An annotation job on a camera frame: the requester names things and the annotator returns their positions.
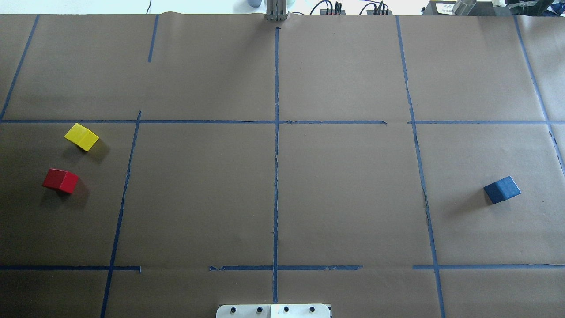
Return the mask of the yellow wooden block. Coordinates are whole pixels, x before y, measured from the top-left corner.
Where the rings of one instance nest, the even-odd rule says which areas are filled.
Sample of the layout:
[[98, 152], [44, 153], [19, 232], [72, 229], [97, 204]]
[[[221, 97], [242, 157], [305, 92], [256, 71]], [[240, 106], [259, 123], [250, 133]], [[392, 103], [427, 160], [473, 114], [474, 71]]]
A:
[[98, 135], [79, 123], [75, 123], [64, 135], [64, 138], [86, 152], [90, 151], [99, 141]]

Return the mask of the red wooden block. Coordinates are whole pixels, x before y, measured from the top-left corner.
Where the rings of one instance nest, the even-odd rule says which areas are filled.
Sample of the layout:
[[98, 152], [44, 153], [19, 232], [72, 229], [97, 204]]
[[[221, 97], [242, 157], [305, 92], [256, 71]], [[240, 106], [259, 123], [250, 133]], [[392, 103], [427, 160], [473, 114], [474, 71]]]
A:
[[42, 186], [62, 193], [73, 194], [78, 181], [79, 176], [70, 171], [50, 168]]

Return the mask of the blue wooden block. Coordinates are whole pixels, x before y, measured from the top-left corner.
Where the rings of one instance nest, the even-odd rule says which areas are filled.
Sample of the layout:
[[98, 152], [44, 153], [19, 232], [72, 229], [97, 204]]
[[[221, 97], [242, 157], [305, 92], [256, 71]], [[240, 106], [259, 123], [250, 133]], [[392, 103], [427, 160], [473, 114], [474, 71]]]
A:
[[511, 176], [488, 184], [483, 187], [483, 190], [492, 204], [508, 201], [521, 194], [521, 190]]

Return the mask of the left black power strip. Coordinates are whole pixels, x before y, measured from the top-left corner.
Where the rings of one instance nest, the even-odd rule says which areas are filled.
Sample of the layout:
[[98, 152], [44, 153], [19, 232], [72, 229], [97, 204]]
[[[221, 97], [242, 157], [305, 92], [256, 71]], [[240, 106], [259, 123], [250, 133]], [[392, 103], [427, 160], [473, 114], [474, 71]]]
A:
[[321, 15], [345, 15], [346, 12], [343, 9], [343, 3], [335, 1], [323, 1], [320, 4], [325, 4], [326, 8], [320, 9]]

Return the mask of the black power strip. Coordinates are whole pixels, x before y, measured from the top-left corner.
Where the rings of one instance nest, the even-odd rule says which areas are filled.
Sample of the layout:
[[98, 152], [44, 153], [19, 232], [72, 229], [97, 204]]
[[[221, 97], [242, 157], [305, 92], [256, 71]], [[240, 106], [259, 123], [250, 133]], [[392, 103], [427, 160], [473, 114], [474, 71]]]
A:
[[369, 15], [389, 15], [390, 9], [389, 6], [383, 2], [372, 2], [373, 10], [369, 13]]
[[323, 1], [320, 4], [325, 4], [326, 8], [320, 9], [321, 15], [345, 15], [346, 12], [343, 9], [343, 3], [335, 1]]

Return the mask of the right black power strip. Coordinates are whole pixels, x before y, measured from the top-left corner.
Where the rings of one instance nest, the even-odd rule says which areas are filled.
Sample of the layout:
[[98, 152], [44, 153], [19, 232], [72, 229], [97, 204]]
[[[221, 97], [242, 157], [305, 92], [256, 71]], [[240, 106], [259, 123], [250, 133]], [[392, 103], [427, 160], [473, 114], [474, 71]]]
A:
[[389, 15], [390, 9], [389, 6], [383, 2], [372, 2], [373, 10], [369, 13], [369, 15]]

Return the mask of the black box with label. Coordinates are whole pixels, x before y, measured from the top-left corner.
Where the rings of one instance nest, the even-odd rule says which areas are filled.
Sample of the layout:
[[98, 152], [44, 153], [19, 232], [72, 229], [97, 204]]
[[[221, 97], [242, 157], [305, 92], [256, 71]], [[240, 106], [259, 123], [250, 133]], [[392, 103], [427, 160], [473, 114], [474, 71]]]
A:
[[470, 0], [430, 0], [422, 8], [422, 16], [496, 16], [492, 2]]

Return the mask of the aluminium frame post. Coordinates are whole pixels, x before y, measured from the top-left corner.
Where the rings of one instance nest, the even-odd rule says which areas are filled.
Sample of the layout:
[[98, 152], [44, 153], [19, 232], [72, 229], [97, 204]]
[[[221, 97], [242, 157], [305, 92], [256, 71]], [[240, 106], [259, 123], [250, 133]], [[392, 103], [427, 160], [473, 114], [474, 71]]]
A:
[[264, 0], [266, 4], [266, 20], [285, 21], [288, 18], [287, 0]]

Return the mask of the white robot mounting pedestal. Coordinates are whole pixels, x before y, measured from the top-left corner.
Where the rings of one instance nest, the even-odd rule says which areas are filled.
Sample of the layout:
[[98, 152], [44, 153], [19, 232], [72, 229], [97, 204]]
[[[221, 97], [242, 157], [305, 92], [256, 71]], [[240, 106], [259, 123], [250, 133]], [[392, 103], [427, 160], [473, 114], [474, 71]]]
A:
[[307, 304], [226, 304], [216, 311], [216, 318], [331, 318], [331, 306]]

